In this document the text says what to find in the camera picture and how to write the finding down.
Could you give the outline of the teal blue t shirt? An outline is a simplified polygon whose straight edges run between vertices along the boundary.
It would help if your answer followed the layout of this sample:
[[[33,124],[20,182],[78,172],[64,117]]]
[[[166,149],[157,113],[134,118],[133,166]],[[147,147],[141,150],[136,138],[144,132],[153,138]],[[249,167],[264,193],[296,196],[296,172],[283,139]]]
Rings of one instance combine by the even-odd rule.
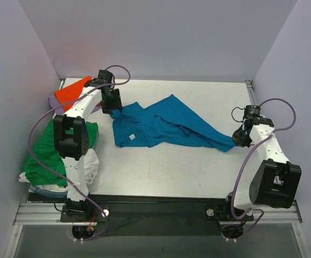
[[[214,129],[174,95],[146,108],[137,102],[129,104],[110,117],[118,147],[154,147],[162,142],[222,152],[236,147],[232,137]]]

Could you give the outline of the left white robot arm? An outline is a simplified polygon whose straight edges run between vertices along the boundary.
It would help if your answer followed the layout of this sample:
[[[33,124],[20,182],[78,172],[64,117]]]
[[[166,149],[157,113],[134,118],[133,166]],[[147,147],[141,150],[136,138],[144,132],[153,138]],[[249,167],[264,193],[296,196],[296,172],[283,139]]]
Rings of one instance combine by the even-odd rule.
[[[92,215],[91,206],[85,203],[89,195],[84,174],[84,157],[89,150],[86,120],[99,102],[105,114],[122,110],[121,96],[119,89],[113,86],[114,81],[110,71],[100,70],[97,78],[84,84],[79,100],[63,115],[56,115],[53,119],[54,147],[69,180],[67,200],[70,205],[75,205],[73,215],[79,221],[86,221]]]

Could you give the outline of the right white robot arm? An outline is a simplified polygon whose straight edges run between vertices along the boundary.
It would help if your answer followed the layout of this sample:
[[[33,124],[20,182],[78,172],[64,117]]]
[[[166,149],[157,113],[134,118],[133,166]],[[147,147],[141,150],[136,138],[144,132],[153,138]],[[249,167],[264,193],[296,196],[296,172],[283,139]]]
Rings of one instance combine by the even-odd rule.
[[[242,124],[232,135],[238,147],[252,149],[239,170],[231,201],[221,207],[227,219],[235,219],[241,210],[250,212],[257,207],[288,209],[295,199],[301,168],[284,154],[272,120],[260,111],[258,105],[247,105]]]

